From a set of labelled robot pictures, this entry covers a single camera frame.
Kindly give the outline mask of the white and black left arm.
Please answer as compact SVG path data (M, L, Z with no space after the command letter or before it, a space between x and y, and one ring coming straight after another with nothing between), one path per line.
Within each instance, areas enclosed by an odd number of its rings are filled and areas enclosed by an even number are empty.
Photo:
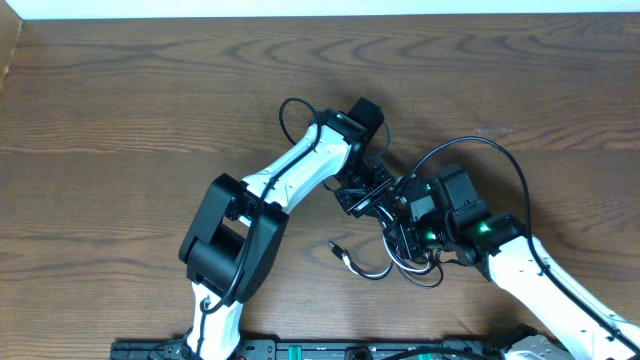
M330 177L364 175L380 106L360 98L348 112L310 112L305 134L272 164L241 180L222 174L207 189L178 252L195 296L191 359L234 353L243 306L269 274L292 210Z

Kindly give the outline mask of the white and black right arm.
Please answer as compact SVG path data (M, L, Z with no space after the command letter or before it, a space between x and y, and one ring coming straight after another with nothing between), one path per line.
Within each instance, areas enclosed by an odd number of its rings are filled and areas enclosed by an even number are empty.
M401 178L378 207L385 234L404 258L432 266L437 251L476 268L524 304L575 359L636 359L639 328L565 271L511 213L493 214L468 173L452 167L434 178Z

